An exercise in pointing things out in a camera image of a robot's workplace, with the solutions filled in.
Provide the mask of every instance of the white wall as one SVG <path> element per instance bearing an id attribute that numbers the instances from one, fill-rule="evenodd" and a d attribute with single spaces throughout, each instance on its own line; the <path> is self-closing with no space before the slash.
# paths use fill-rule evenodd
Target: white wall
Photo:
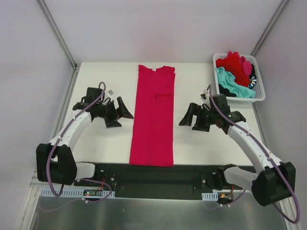
<path id="1" fill-rule="evenodd" d="M 0 2 L 0 229 L 15 228 L 72 68 L 34 0 Z"/>
<path id="2" fill-rule="evenodd" d="M 46 0 L 76 62 L 249 54 L 281 0 Z"/>
<path id="3" fill-rule="evenodd" d="M 257 103 L 267 144 L 296 167 L 295 192 L 307 228 L 307 2 L 292 0 L 257 54 L 266 99 Z"/>

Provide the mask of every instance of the laundry basket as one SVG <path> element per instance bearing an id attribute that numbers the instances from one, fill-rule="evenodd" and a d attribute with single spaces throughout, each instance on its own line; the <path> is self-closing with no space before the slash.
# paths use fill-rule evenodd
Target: laundry basket
<path id="1" fill-rule="evenodd" d="M 240 54 L 240 56 L 244 56 L 246 60 L 249 61 L 251 64 L 253 64 L 255 67 L 255 74 L 257 76 L 257 84 L 252 90 L 256 92 L 256 95 L 255 95 L 255 98 L 226 97 L 227 101 L 236 102 L 236 103 L 245 103 L 245 104 L 263 101 L 265 99 L 265 92 L 264 92 L 263 83 L 262 83 L 262 79 L 261 79 L 261 75 L 260 75 L 260 71 L 259 71 L 256 59 L 252 55 Z M 220 93 L 220 90 L 219 90 L 219 81 L 217 79 L 217 74 L 215 70 L 216 60 L 220 58 L 223 59 L 225 57 L 227 57 L 227 54 L 214 54 L 213 56 L 215 86 L 216 86 L 217 94 Z"/>

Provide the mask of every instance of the gray floor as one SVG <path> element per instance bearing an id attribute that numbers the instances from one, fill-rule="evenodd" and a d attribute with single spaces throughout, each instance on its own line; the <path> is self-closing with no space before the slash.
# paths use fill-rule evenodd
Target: gray floor
<path id="1" fill-rule="evenodd" d="M 40 197 L 44 209 L 73 198 Z M 107 199 L 99 204 L 76 201 L 51 212 L 37 210 L 31 230 L 285 230 L 273 206 L 262 207 L 245 194 L 231 207 L 208 211 L 216 202 L 150 199 Z"/>

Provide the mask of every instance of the white table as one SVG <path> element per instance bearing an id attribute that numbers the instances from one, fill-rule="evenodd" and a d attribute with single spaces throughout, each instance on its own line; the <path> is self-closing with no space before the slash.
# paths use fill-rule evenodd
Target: white table
<path id="1" fill-rule="evenodd" d="M 210 83 L 214 85 L 213 64 L 204 63 L 127 63 L 83 62 L 72 93 L 66 121 L 72 107 L 86 95 L 87 87 L 106 83 L 107 90 L 121 96 L 128 110 L 134 115 L 138 81 L 138 65 L 159 68 L 175 67 L 174 97 L 174 164 L 188 165 L 252 165 L 241 148 L 221 129 L 211 126 L 210 132 L 192 131 L 191 127 L 178 126 L 187 112 L 189 103 L 202 104 L 200 94 Z M 253 133 L 260 138 L 259 128 L 251 104 L 230 104 L 246 118 Z M 102 118 L 96 118 L 83 132 L 73 155 L 76 162 L 129 163 L 133 120 L 122 118 L 122 127 L 106 128 Z"/>

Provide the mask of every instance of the teal cloth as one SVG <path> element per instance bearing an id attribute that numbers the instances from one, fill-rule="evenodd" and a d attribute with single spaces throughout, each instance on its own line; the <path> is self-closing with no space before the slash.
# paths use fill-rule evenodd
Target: teal cloth
<path id="1" fill-rule="evenodd" d="M 234 93 L 237 97 L 243 98 L 254 98 L 256 92 L 244 87 L 242 85 L 238 85 L 235 83 L 235 76 L 228 71 L 225 71 L 224 67 L 215 68 L 217 73 L 217 78 L 219 84 L 221 84 L 224 89 L 228 89 L 231 93 Z"/>

